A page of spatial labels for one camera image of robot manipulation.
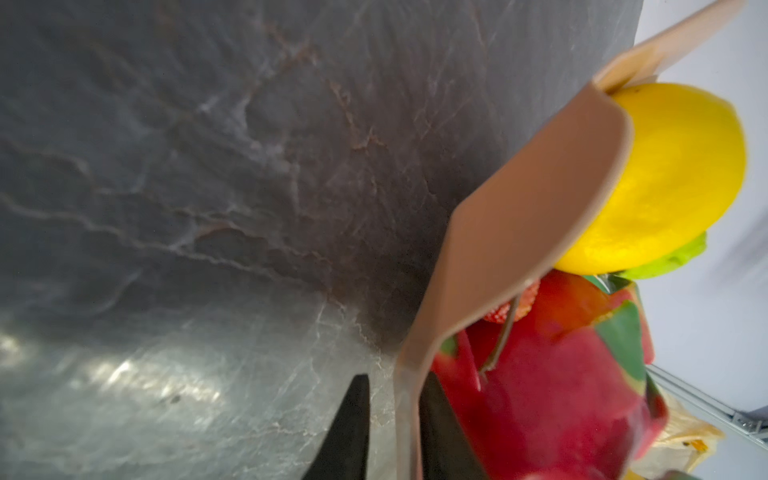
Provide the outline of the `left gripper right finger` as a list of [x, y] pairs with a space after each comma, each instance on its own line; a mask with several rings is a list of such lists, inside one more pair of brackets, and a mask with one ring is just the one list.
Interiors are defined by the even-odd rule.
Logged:
[[424, 479], [489, 479], [434, 372], [420, 394], [419, 421]]

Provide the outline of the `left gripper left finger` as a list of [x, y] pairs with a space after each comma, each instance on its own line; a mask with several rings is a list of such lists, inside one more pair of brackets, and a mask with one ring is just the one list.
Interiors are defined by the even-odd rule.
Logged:
[[365, 480], [370, 441], [370, 381], [355, 375], [304, 480]]

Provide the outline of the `pink dragon fruit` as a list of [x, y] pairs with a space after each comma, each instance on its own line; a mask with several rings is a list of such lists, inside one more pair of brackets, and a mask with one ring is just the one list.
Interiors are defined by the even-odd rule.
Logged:
[[432, 369], [492, 479], [618, 479], [669, 411], [638, 286], [553, 270], [510, 331], [481, 320]]

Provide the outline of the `small red lychee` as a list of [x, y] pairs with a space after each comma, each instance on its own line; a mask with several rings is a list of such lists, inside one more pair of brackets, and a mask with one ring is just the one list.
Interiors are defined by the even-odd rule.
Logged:
[[488, 312], [483, 320], [494, 324], [504, 324], [509, 317], [512, 318], [513, 322], [524, 318], [535, 303], [539, 286], [539, 280], [531, 283], [518, 297]]

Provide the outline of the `pink wavy fruit plate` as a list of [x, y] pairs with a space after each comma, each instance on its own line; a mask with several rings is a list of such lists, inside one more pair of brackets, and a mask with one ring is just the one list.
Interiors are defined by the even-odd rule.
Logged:
[[453, 211], [394, 369], [399, 478], [422, 477], [418, 399], [441, 344], [549, 270], [614, 190], [633, 125], [612, 92], [654, 81], [741, 8], [713, 2], [616, 56]]

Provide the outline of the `green apple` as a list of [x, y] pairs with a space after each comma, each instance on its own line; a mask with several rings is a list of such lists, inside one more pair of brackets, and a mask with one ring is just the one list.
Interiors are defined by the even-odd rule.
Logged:
[[704, 253], [707, 249], [707, 232], [680, 248], [644, 265], [617, 272], [616, 275], [629, 280], [656, 278], [673, 272]]

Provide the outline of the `yellow lemon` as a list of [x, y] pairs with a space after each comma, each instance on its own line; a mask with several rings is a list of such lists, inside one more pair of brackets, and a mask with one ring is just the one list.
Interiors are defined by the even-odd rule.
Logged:
[[616, 274], [689, 243], [724, 215], [746, 175], [745, 134], [728, 101], [670, 83], [612, 99], [632, 120], [631, 151], [610, 199], [555, 265], [571, 274]]

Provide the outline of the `banana print plastic bag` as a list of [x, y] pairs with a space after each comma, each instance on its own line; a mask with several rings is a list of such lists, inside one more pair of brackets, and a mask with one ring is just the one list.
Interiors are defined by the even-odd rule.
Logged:
[[624, 479], [661, 479], [668, 471], [692, 474], [703, 461], [713, 456], [725, 433], [691, 414], [683, 404], [665, 391], [669, 419], [648, 451], [629, 467]]

